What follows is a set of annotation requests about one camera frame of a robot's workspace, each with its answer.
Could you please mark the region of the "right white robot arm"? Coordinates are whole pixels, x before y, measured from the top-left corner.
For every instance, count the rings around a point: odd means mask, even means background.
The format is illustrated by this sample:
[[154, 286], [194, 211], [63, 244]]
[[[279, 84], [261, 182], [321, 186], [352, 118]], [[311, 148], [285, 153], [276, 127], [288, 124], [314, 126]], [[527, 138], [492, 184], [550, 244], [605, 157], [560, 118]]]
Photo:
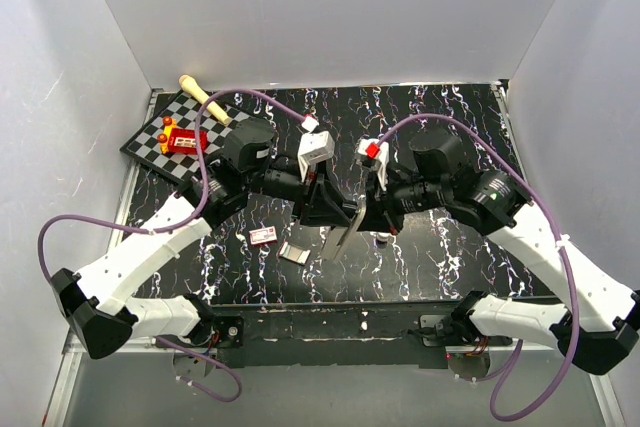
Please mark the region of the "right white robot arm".
[[517, 258], [559, 300], [534, 304], [472, 291], [429, 334], [469, 345], [518, 338], [554, 347], [594, 375], [629, 356], [639, 341], [638, 292], [556, 240], [531, 194], [504, 171], [478, 169], [459, 137], [436, 128], [413, 137], [409, 148], [414, 170], [391, 165], [388, 143], [360, 141], [357, 153], [373, 171], [362, 229], [395, 235], [405, 215], [443, 208]]

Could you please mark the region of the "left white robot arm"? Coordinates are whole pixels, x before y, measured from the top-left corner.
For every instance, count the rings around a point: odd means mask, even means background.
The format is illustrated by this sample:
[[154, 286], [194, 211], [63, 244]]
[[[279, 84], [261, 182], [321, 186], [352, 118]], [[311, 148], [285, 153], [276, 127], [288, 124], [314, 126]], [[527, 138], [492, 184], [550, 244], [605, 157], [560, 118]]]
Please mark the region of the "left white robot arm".
[[215, 315], [197, 295], [140, 299], [135, 293], [183, 249], [243, 210], [251, 193], [294, 202], [306, 224], [347, 222], [341, 194], [325, 177], [335, 150], [330, 133], [303, 134], [292, 167], [272, 158], [274, 140], [268, 121], [240, 121], [206, 157], [206, 172], [170, 195], [143, 233], [76, 272], [61, 269], [52, 276], [58, 306], [91, 358], [105, 358], [133, 338], [176, 336], [193, 347], [211, 339]]

